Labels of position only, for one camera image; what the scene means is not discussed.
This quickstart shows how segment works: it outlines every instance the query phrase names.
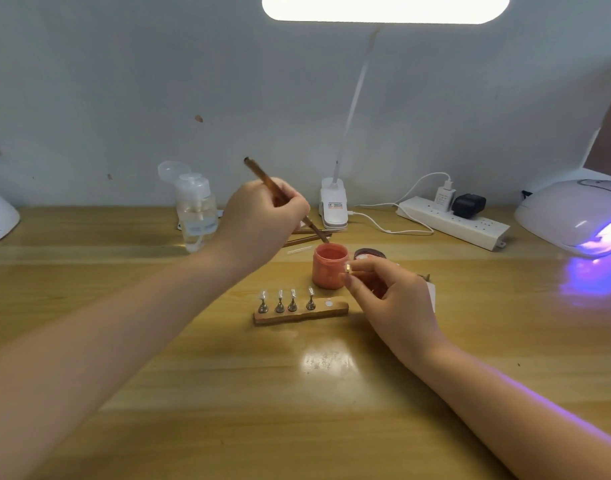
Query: person's left hand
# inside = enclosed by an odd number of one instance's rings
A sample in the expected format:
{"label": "person's left hand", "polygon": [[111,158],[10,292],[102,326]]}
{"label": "person's left hand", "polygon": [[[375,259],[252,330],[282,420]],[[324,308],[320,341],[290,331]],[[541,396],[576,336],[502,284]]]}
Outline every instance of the person's left hand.
{"label": "person's left hand", "polygon": [[230,197],[214,236],[214,245],[243,264],[246,273],[266,264],[310,211],[299,192],[279,178],[272,180],[290,199],[288,203],[276,207],[261,180],[248,182]]}

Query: white light panel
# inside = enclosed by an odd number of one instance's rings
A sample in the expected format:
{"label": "white light panel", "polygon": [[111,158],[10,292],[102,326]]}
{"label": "white light panel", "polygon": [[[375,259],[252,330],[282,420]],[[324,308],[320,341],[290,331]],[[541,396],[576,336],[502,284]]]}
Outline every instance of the white light panel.
{"label": "white light panel", "polygon": [[262,0],[270,18],[292,22],[451,23],[497,18],[510,0]]}

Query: power strip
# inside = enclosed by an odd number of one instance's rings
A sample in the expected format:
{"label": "power strip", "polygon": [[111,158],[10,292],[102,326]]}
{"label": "power strip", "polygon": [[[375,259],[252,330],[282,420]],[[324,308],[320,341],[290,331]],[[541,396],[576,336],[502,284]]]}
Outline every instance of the power strip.
{"label": "power strip", "polygon": [[433,207],[433,202],[421,197],[413,197],[399,204],[397,214],[410,217],[429,225],[434,230],[452,235],[457,239],[470,242],[480,248],[493,251],[494,248],[504,248],[503,235],[510,228],[509,225],[486,219],[485,217],[474,217],[464,219],[452,214],[452,211],[441,212]]}

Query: purple light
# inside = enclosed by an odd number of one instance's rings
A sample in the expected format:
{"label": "purple light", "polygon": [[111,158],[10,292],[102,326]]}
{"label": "purple light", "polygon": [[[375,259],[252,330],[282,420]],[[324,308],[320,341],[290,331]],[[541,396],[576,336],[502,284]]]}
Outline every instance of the purple light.
{"label": "purple light", "polygon": [[579,244],[577,247],[590,255],[611,252],[611,223],[601,229],[593,239]]}
{"label": "purple light", "polygon": [[567,282],[561,285],[566,295],[607,296],[611,294],[611,254],[594,260],[571,258],[566,266]]}

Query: clear plastic bottle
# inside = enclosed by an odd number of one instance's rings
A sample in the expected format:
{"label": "clear plastic bottle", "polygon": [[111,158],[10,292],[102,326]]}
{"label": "clear plastic bottle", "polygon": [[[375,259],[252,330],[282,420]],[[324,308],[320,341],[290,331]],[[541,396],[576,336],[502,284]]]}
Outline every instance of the clear plastic bottle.
{"label": "clear plastic bottle", "polygon": [[214,236],[218,226],[216,198],[210,191],[210,183],[181,162],[161,163],[159,176],[175,187],[183,242],[186,250],[194,253]]}

